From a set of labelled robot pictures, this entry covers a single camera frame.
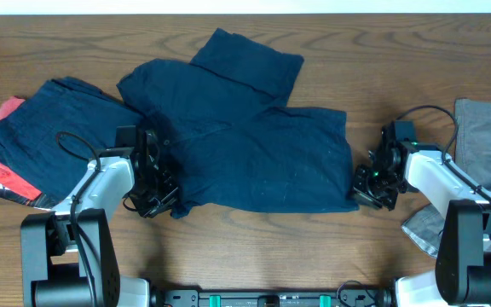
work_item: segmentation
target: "gray cloth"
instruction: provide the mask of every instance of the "gray cloth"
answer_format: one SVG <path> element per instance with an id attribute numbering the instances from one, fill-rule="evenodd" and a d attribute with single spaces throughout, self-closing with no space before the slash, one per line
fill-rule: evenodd
<path id="1" fill-rule="evenodd" d="M 459 123 L 456 164 L 491 191 L 491 103 L 458 99 L 456 119 Z M 443 227 L 444 219 L 433 205 L 418 211 L 401 226 L 433 258 L 439 252 Z"/>

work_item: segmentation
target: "red cloth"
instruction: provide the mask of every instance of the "red cloth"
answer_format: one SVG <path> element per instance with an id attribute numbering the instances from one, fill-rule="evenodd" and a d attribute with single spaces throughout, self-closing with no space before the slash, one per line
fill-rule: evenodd
<path id="1" fill-rule="evenodd" d="M 11 97 L 0 107 L 0 120 L 6 118 L 11 114 L 17 107 L 24 102 L 24 99 Z M 41 191 L 34 188 L 26 180 L 22 179 L 20 176 L 12 172 L 7 166 L 0 163 L 0 184 L 9 188 L 11 191 L 17 193 L 18 195 L 24 196 L 27 199 L 35 200 Z"/>

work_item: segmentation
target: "pile of clothes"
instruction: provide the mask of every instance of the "pile of clothes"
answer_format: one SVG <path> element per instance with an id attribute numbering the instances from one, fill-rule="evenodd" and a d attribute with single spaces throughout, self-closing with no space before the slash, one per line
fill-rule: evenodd
<path id="1" fill-rule="evenodd" d="M 181 187 L 173 217 L 206 203 L 260 212 L 343 212 L 352 160 L 346 113 L 286 107 L 303 64 L 217 29 L 189 62 L 153 60 L 118 84 L 124 103 L 75 78 L 47 81 L 0 108 L 0 197 L 49 209 L 65 199 L 86 162 L 63 152 L 68 131 L 110 148 L 117 127 L 155 129 L 160 163 Z M 88 157 L 80 142 L 64 147 Z"/>

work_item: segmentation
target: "clothing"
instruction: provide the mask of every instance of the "clothing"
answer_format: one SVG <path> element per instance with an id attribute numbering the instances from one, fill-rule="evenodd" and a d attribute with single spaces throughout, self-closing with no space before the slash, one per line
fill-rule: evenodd
<path id="1" fill-rule="evenodd" d="M 164 140 L 183 217 L 206 203 L 259 212 L 357 210 L 346 113 L 285 107 L 303 58 L 217 29 L 189 64 L 153 60 L 117 87 Z"/>
<path id="2" fill-rule="evenodd" d="M 24 196 L 18 195 L 17 193 L 5 187 L 1 183 L 0 183 L 0 198 L 4 200 L 10 200 L 21 205 L 38 208 L 38 209 L 50 209 L 53 206 L 56 206 L 57 204 L 57 202 L 52 200 L 46 194 L 40 194 L 35 199 L 29 200 Z"/>
<path id="3" fill-rule="evenodd" d="M 63 200 L 84 176 L 87 163 L 62 151 L 56 133 L 68 131 L 94 148 L 108 148 L 114 146 L 117 127 L 142 119 L 95 86 L 69 77 L 50 80 L 0 120 L 0 163 L 52 200 Z M 61 143 L 85 158 L 92 155 L 74 138 L 62 137 Z"/>
<path id="4" fill-rule="evenodd" d="M 456 119 L 459 123 L 456 164 L 491 191 L 491 103 L 458 99 Z M 444 219 L 433 205 L 417 212 L 401 228 L 424 252 L 436 258 Z M 491 251 L 491 245 L 484 250 Z"/>
<path id="5" fill-rule="evenodd" d="M 9 114 L 11 114 L 17 107 L 19 107 L 22 102 L 24 102 L 23 99 L 10 97 L 0 107 L 0 120 L 9 116 Z M 0 184 L 13 190 L 13 192 L 15 192 L 16 194 L 32 200 L 37 198 L 41 194 L 38 189 L 34 188 L 30 183 L 22 179 L 20 176 L 16 175 L 7 166 L 2 165 L 1 163 Z"/>

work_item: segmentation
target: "wooden table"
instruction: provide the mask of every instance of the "wooden table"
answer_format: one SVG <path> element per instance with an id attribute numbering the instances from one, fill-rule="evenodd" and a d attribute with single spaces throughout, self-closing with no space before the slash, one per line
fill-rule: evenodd
<path id="1" fill-rule="evenodd" d="M 491 101 L 489 14 L 113 15 L 0 16 L 0 104 L 68 75 L 118 96 L 115 84 L 134 67 L 155 57 L 188 61 L 217 27 L 303 55 L 289 105 L 348 112 L 356 163 L 381 126 L 410 107 Z M 450 137 L 444 114 L 412 118 L 423 140 Z M 119 208 L 110 227 L 121 273 L 163 287 L 335 288 L 433 269 L 400 229 L 426 203 L 404 195 L 392 212 L 314 215 L 206 205 L 180 220 Z M 0 305 L 21 304 L 20 222 L 36 212 L 0 200 Z"/>

